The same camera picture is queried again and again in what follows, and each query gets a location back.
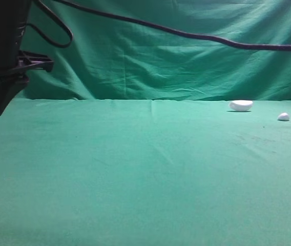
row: black cord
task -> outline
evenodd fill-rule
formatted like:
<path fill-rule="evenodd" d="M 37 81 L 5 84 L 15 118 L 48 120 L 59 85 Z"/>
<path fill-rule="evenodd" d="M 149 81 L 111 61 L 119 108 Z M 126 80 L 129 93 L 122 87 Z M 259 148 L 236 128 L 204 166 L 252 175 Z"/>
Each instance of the black cord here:
<path fill-rule="evenodd" d="M 28 23 L 27 26 L 30 26 L 33 28 L 42 38 L 45 39 L 48 43 L 52 44 L 53 46 L 56 46 L 58 48 L 66 48 L 70 46 L 71 42 L 73 41 L 73 33 L 72 31 L 65 25 L 65 23 L 62 22 L 62 20 L 51 10 L 49 9 L 44 3 L 41 2 L 41 0 L 33 0 L 35 5 L 39 7 L 41 10 L 44 11 L 44 13 L 50 17 L 54 22 L 56 22 L 57 25 L 59 25 L 69 36 L 69 42 L 67 44 L 59 44 L 51 39 L 49 39 L 36 25 Z"/>
<path fill-rule="evenodd" d="M 124 17 L 124 16 L 120 16 L 120 15 L 115 15 L 115 14 L 110 14 L 110 13 L 104 13 L 104 12 L 101 12 L 101 11 L 98 11 L 98 10 L 94 10 L 94 9 L 91 9 L 91 8 L 87 8 L 87 7 L 78 5 L 76 3 L 72 3 L 72 2 L 66 1 L 66 0 L 53 0 L 53 1 L 65 4 L 67 6 L 73 7 L 75 9 L 78 9 L 78 10 L 81 10 L 81 11 L 85 11 L 87 13 L 92 13 L 92 14 L 95 14 L 95 15 L 103 16 L 103 17 L 122 20 L 122 21 L 125 21 L 125 22 L 136 23 L 136 24 L 139 24 L 139 25 L 142 25 L 142 26 L 146 26 L 146 27 L 151 27 L 151 28 L 154 28 L 154 29 L 162 30 L 162 31 L 165 31 L 165 32 L 168 32 L 168 33 L 171 33 L 171 34 L 175 34 L 175 35 L 178 35 L 178 36 L 186 37 L 186 38 L 214 41 L 214 42 L 218 42 L 218 43 L 221 43 L 221 44 L 224 44 L 224 45 L 228 45 L 228 46 L 231 46 L 231 47 L 234 47 L 234 48 L 237 48 L 237 49 L 291 51 L 291 45 L 243 44 L 243 43 L 238 43 L 238 42 L 235 42 L 235 41 L 232 41 L 232 40 L 228 40 L 228 39 L 225 39 L 225 38 L 222 38 L 222 37 L 217 37 L 217 36 L 213 36 L 213 35 L 204 35 L 204 34 L 195 34 L 195 33 L 182 32 L 182 31 L 175 30 L 175 29 L 172 29 L 172 28 L 169 28 L 169 27 L 164 27 L 164 26 L 161 26 L 161 25 L 145 22 L 145 21 L 138 20 L 138 19 L 133 19 L 133 18 Z M 49 10 L 43 3 L 41 3 L 40 0 L 34 0 L 34 2 L 37 3 L 38 5 L 40 5 L 39 7 L 41 7 L 42 9 L 45 7 L 46 11 L 48 11 L 47 14 L 50 17 L 51 17 L 51 15 L 53 15 L 53 17 L 51 17 L 52 19 L 54 19 L 54 18 L 59 19 L 51 10 Z M 61 27 L 65 26 L 65 24 L 63 24 L 61 21 L 60 21 L 59 25 Z"/>

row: green cloth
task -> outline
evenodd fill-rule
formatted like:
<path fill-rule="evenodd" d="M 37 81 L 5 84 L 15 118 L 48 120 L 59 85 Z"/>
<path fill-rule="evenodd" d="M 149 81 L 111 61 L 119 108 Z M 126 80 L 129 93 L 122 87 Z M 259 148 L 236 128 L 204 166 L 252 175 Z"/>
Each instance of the green cloth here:
<path fill-rule="evenodd" d="M 291 101 L 16 99 L 0 246 L 291 245 Z"/>
<path fill-rule="evenodd" d="M 58 49 L 28 28 L 22 48 L 47 54 L 54 71 L 29 72 L 20 95 L 45 99 L 289 100 L 291 53 L 238 50 L 44 1 L 71 28 Z M 242 43 L 291 44 L 291 1 L 78 0 L 97 10 Z M 33 7 L 30 22 L 54 40 L 65 33 Z"/>

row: white egg-shaped object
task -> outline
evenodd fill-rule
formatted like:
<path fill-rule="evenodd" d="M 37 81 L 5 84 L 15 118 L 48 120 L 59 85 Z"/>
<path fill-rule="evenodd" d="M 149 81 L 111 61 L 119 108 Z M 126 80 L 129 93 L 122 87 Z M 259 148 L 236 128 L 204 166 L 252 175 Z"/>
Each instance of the white egg-shaped object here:
<path fill-rule="evenodd" d="M 253 106 L 253 101 L 248 100 L 234 100 L 230 102 L 229 107 L 235 111 L 245 112 Z"/>
<path fill-rule="evenodd" d="M 282 113 L 278 116 L 278 120 L 280 121 L 289 121 L 290 116 L 287 113 Z"/>

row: green backdrop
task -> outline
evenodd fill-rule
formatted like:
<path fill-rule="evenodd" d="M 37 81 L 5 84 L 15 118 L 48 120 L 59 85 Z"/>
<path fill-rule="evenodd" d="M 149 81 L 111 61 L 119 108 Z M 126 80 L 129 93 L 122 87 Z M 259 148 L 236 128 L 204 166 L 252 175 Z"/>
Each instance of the green backdrop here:
<path fill-rule="evenodd" d="M 291 99 L 291 53 L 246 51 L 186 39 L 44 1 L 72 29 L 67 49 L 28 29 L 23 49 L 49 55 L 19 95 L 45 99 Z M 289 0 L 78 0 L 97 10 L 237 42 L 291 44 Z M 30 22 L 62 43 L 65 33 L 33 6 Z"/>

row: green table surface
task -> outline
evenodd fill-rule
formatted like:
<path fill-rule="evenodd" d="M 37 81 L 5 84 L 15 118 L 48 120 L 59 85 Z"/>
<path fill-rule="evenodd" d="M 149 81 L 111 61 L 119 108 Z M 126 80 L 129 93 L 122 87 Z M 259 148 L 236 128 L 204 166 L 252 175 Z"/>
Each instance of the green table surface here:
<path fill-rule="evenodd" d="M 291 101 L 16 99 L 0 246 L 291 245 Z"/>

